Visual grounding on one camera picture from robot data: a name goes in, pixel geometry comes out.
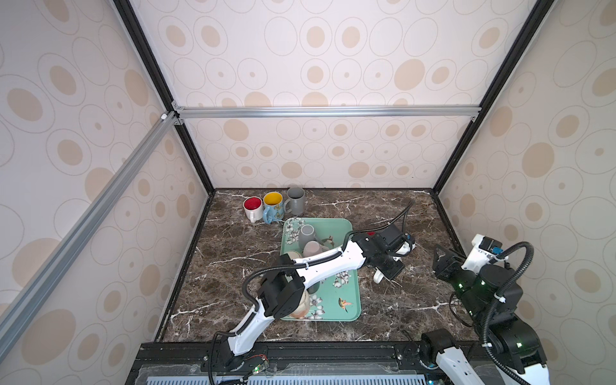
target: mug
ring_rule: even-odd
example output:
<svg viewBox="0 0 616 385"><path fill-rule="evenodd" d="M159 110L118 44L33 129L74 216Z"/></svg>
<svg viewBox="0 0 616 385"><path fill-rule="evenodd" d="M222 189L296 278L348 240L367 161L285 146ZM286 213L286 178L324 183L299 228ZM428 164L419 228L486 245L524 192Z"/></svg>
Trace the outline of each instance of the mug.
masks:
<svg viewBox="0 0 616 385"><path fill-rule="evenodd" d="M255 223L263 218L263 203L261 202L261 198L246 198L243 206L244 213L246 213L246 217L250 220L250 223Z"/></svg>
<svg viewBox="0 0 616 385"><path fill-rule="evenodd" d="M263 197L265 210L263 210L263 221L267 224L282 221L285 216L285 205L282 203L282 195L272 191Z"/></svg>
<svg viewBox="0 0 616 385"><path fill-rule="evenodd" d="M285 213L291 213L296 216L303 214L306 204L306 192L304 189L301 187L291 187L286 191L286 195L289 198L285 201Z"/></svg>
<svg viewBox="0 0 616 385"><path fill-rule="evenodd" d="M321 245L317 241L308 241L308 243L304 246L303 255L304 258L308 258L328 250L329 249L326 246Z"/></svg>
<svg viewBox="0 0 616 385"><path fill-rule="evenodd" d="M317 232L314 230L314 227L312 225L303 225L299 228L299 249L301 251L304 251L306 244L310 241L316 241L317 243L319 243L317 238Z"/></svg>

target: aluminum frame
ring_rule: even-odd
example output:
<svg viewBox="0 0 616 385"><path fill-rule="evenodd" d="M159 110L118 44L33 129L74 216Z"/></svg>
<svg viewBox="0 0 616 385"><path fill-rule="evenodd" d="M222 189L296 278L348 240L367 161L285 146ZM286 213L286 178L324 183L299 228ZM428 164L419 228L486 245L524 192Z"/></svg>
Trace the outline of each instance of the aluminum frame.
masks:
<svg viewBox="0 0 616 385"><path fill-rule="evenodd" d="M340 106L340 107L178 107L181 119L311 118L348 116L477 116L478 105Z"/></svg>
<svg viewBox="0 0 616 385"><path fill-rule="evenodd" d="M163 117L164 120L156 123L145 136L5 313L0 322L0 362L28 328L164 135L177 124L174 111L167 112L161 119Z"/></svg>

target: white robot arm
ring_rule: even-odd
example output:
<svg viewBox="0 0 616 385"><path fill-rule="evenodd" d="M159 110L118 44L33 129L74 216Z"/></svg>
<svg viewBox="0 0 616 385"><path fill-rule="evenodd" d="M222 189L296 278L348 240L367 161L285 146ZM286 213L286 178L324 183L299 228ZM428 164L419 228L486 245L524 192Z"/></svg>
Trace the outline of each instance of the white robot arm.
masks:
<svg viewBox="0 0 616 385"><path fill-rule="evenodd" d="M253 348L259 335L274 320L292 313L297 308L304 290L312 285L342 271L359 269L365 265L376 268L375 281L377 275L392 280L404 268L401 257L408 255L414 247L413 237L390 224L379 233L356 233L347 241L345 248L341 246L316 256L295 260L291 260L286 254L282 255L280 266L253 274L258 277L263 271L261 287L257 298L253 299L254 305L242 321L229 333L223 333L228 338L223 340L218 357L222 366L233 370L242 365L244 357ZM433 269L438 279L452 284L474 323L479 325L493 294L495 295L503 280L511 276L511 269L493 264L506 259L511 252L503 252L500 242L482 235L473 239L473 247L469 257L464 258L438 246ZM536 333L513 314L522 295L521 289L517 289L519 287L514 285L502 295L502 299L506 298L506 304L502 303L498 311L500 319L505 321L490 325L490 340L495 345L497 356L506 364L505 371L499 369L499 372L506 385L549 385L545 354ZM424 333L418 351L425 365L438 366L454 384L483 384L446 330ZM510 376L518 376L522 382Z"/></svg>
<svg viewBox="0 0 616 385"><path fill-rule="evenodd" d="M330 257L336 253L342 253L342 255L330 262L310 267L311 262ZM304 279L304 287L306 288L340 272L357 270L363 266L365 261L366 259L362 255L362 249L353 241L348 242L344 252L342 252L342 247L338 247L312 257L294 260L296 264L303 264L306 266L303 269L297 269L297 274ZM250 349L253 348L254 342L261 333L263 333L263 331L275 320L273 315L265 315L265 306L263 305L262 299L257 299L257 301L259 301L259 310L255 312L255 306L253 305L250 311L244 316L244 319L231 331L232 333L238 331L248 321L251 314L256 313L249 325L242 330L241 333L238 333L234 337L229 337L228 339L230 350L235 356L248 353Z"/></svg>

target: red mug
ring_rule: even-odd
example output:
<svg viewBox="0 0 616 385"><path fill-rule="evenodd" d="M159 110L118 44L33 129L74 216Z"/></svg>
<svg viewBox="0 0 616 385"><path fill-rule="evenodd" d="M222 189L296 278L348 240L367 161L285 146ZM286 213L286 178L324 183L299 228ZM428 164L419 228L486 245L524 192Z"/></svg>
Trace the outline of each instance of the red mug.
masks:
<svg viewBox="0 0 616 385"><path fill-rule="evenodd" d="M250 223L263 218L263 202L259 197L249 197L244 201L244 212Z"/></svg>

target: bird print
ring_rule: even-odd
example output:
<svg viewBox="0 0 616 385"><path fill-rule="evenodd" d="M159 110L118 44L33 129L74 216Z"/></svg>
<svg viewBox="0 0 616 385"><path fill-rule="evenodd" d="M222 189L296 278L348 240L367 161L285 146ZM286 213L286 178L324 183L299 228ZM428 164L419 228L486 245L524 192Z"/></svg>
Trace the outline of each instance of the bird print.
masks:
<svg viewBox="0 0 616 385"><path fill-rule="evenodd" d="M333 248L334 247L334 237L330 235L328 238L322 239L321 244L326 245L326 246L329 245L330 248Z"/></svg>
<svg viewBox="0 0 616 385"><path fill-rule="evenodd" d="M353 304L343 300L342 298L338 298L338 305L340 305L340 307L342 307L344 311L348 313L349 311L346 309L346 306L353 305Z"/></svg>

